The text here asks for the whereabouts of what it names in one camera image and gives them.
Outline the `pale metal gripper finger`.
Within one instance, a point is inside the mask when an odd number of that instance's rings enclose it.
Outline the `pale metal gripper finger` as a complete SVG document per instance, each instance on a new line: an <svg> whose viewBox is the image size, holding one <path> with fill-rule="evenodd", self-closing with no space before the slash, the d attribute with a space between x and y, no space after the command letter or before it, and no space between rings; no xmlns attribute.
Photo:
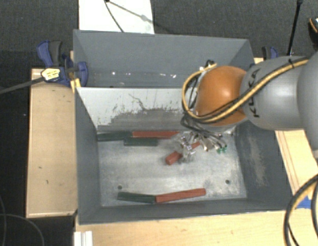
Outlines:
<svg viewBox="0 0 318 246"><path fill-rule="evenodd" d="M196 153L195 149L192 150L183 150L183 163L190 163L194 159Z"/></svg>
<svg viewBox="0 0 318 246"><path fill-rule="evenodd" d="M183 150L191 150L192 145L190 143L190 138L188 135L181 135L178 138L178 142Z"/></svg>

